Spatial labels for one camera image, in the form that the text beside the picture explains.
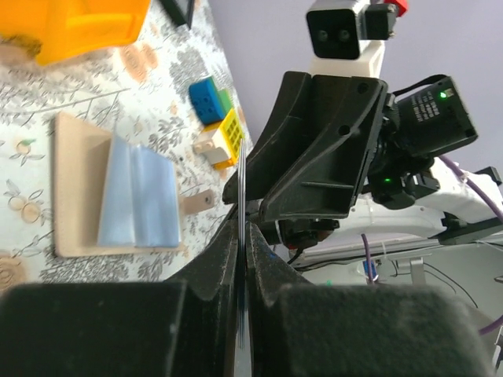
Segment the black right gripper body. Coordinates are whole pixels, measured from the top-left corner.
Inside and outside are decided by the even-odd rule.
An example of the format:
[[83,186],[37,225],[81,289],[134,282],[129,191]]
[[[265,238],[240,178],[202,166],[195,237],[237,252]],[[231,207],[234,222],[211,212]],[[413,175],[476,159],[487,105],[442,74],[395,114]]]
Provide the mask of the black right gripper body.
[[361,193],[388,210],[438,193],[435,157],[476,138],[449,76],[392,93],[380,79],[288,71],[247,158],[246,198],[269,243],[306,249],[346,228]]

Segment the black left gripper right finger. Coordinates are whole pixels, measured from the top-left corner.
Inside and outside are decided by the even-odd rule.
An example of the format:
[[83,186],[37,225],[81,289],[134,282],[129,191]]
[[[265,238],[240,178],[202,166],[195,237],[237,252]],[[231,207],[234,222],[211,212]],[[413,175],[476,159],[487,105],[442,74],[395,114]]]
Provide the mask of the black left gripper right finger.
[[435,287],[316,285],[246,229],[255,376],[492,376],[468,308]]

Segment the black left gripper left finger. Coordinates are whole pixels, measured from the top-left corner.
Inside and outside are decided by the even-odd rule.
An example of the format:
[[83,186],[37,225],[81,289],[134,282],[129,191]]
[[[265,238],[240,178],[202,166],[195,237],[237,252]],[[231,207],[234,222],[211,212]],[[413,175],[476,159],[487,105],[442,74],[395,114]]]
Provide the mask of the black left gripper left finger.
[[22,284],[1,298],[4,376],[231,376],[237,225],[156,283]]

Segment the black credit card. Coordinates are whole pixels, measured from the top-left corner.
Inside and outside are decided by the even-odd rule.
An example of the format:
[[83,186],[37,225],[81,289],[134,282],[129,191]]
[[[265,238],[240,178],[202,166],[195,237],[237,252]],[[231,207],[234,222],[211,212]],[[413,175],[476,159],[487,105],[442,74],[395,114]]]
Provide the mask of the black credit card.
[[237,366],[236,376],[251,376],[246,288],[246,144],[240,140],[237,166]]

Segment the yellow plastic bin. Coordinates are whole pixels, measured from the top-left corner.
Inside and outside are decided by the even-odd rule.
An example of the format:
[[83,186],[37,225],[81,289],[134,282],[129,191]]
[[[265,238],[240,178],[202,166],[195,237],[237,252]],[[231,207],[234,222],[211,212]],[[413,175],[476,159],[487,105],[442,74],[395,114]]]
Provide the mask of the yellow plastic bin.
[[137,0],[5,0],[1,44],[40,65],[125,46],[137,40],[149,7]]

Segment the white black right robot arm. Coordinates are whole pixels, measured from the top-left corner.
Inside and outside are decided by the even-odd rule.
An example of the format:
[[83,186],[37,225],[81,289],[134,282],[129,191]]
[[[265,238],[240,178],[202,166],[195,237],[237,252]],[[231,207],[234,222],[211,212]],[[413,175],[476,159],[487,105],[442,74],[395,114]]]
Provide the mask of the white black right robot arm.
[[477,132],[451,77],[390,92],[381,79],[285,73],[247,157],[251,220],[269,244],[400,233],[442,244],[499,232],[502,180],[443,156]]

